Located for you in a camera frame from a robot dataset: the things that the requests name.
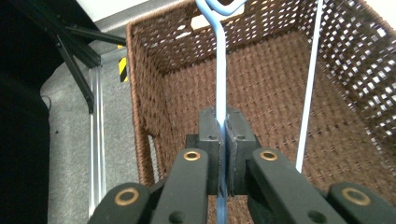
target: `basket bottom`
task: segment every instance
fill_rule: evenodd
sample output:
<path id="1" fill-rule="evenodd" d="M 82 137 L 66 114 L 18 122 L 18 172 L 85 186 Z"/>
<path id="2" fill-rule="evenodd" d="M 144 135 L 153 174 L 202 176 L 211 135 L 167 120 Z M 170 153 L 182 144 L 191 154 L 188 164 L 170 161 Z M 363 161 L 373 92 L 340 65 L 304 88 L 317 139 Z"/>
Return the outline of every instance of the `basket bottom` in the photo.
<path id="1" fill-rule="evenodd" d="M 309 54 L 306 36 L 293 32 L 227 56 L 228 105 L 244 112 L 262 146 L 281 151 L 291 161 L 296 157 Z M 212 60 L 163 78 L 172 127 L 157 136 L 155 144 L 166 148 L 157 151 L 164 164 L 159 169 L 165 173 L 177 149 L 184 147 L 186 134 L 198 133 L 198 112 L 215 104 L 215 67 L 216 60 Z M 395 178 L 381 165 L 395 164 L 395 159 L 378 154 L 364 123 L 348 107 L 325 70 L 317 68 L 303 174 L 320 189 L 350 181 L 396 204 Z M 214 223 L 215 203 L 213 198 L 209 201 L 208 223 Z M 228 209 L 230 223 L 251 222 L 246 198 L 231 199 Z"/>

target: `woven wicker texture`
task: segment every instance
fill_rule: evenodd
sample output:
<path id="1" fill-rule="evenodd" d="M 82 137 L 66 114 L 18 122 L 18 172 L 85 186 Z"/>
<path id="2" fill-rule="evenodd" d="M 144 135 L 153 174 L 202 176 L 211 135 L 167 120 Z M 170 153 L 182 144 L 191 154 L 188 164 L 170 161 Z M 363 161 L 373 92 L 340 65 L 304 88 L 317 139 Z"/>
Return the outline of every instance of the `woven wicker texture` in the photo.
<path id="1" fill-rule="evenodd" d="M 366 5 L 337 4 L 325 4 L 303 174 L 320 189 L 351 181 L 396 204 L 395 34 Z M 250 1 L 243 15 L 224 22 L 228 105 L 244 112 L 264 147 L 291 161 L 314 7 L 313 1 Z M 199 110 L 215 102 L 215 39 L 208 28 L 192 30 L 196 15 L 187 1 L 127 28 L 136 154 L 146 185 L 153 183 L 148 135 L 157 150 L 154 166 L 164 177 L 185 135 L 197 133 Z M 244 200 L 229 201 L 230 223 L 250 221 Z"/>

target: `brown wicker basket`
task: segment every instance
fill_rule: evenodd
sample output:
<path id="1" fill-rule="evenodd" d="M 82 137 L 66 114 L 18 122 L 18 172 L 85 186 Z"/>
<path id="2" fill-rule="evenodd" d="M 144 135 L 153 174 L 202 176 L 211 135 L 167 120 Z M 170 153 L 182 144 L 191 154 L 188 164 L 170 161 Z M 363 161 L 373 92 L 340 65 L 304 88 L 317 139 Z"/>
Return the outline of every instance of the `brown wicker basket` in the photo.
<path id="1" fill-rule="evenodd" d="M 295 161 L 315 1 L 248 0 L 223 22 L 228 105 L 241 109 L 264 147 Z M 184 1 L 127 26 L 136 154 L 141 183 L 170 171 L 198 112 L 215 103 L 215 43 Z M 303 174 L 320 189 L 351 181 L 396 204 L 396 34 L 365 3 L 325 1 Z M 213 222 L 214 199 L 210 199 Z M 229 201 L 230 223 L 248 223 L 246 199 Z"/>

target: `gray carpet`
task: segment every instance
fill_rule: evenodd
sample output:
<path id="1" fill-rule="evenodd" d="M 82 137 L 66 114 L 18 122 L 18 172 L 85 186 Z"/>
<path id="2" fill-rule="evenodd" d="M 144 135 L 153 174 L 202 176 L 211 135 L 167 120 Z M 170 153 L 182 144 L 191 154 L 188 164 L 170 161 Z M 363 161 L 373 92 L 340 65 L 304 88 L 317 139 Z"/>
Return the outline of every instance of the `gray carpet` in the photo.
<path id="1" fill-rule="evenodd" d="M 125 36 L 123 27 L 110 33 Z M 99 54 L 117 48 L 99 41 L 91 46 Z M 89 69 L 78 63 L 89 81 Z M 107 190 L 138 182 L 130 84 L 120 83 L 118 69 L 118 62 L 102 69 Z M 91 125 L 87 104 L 65 64 L 47 80 L 41 94 L 51 99 L 49 223 L 87 223 Z"/>

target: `yellow and black hazard tape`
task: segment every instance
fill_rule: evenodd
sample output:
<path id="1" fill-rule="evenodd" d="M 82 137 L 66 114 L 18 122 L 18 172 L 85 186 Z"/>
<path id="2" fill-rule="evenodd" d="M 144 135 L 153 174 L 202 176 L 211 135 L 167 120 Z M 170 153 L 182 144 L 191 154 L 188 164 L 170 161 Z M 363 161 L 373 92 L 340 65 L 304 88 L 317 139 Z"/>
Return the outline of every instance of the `yellow and black hazard tape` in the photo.
<path id="1" fill-rule="evenodd" d="M 120 82 L 128 81 L 128 74 L 126 69 L 126 57 L 119 60 Z"/>

